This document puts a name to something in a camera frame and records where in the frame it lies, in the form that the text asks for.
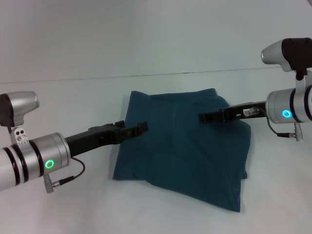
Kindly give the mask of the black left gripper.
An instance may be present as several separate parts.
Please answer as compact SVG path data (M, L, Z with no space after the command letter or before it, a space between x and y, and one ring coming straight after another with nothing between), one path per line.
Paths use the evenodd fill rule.
M125 127L125 122L122 120L91 127L86 132L66 137L65 141L69 146L71 158L73 158L102 146L120 144L128 139L141 136L147 131L147 122Z

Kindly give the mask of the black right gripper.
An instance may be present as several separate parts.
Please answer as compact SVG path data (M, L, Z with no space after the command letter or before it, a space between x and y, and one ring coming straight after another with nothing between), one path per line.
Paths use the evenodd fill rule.
M248 102L230 106L213 113L198 115L200 123L223 122L239 119L267 117L266 102Z

